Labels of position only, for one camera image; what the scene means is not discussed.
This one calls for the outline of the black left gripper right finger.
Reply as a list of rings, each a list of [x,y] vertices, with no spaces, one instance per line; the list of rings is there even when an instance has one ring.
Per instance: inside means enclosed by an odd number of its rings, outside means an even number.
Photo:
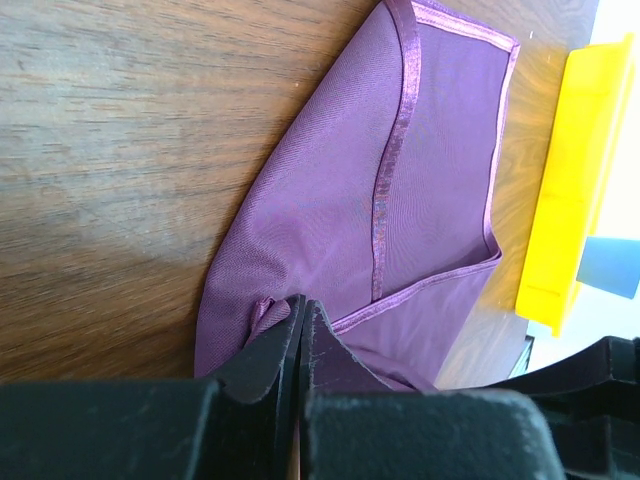
[[[551,431],[509,390],[395,392],[306,306],[301,337],[304,479],[562,479]]]

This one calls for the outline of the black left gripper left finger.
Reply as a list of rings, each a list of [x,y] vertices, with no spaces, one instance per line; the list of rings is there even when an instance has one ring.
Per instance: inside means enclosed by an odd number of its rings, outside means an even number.
[[[283,479],[306,299],[273,304],[257,336],[197,379],[8,384],[5,479]]]

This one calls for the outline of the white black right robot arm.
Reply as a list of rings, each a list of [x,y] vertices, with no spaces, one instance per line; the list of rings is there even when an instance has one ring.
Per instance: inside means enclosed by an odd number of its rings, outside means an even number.
[[[639,340],[606,336],[540,370],[495,385],[543,413],[569,479],[639,477]]]

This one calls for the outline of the purple cloth napkin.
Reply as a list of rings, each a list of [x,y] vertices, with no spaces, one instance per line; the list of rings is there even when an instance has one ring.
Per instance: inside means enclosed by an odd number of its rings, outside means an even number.
[[[206,276],[194,373],[321,302],[384,384],[428,391],[502,252],[491,205],[519,43],[379,3],[250,187]]]

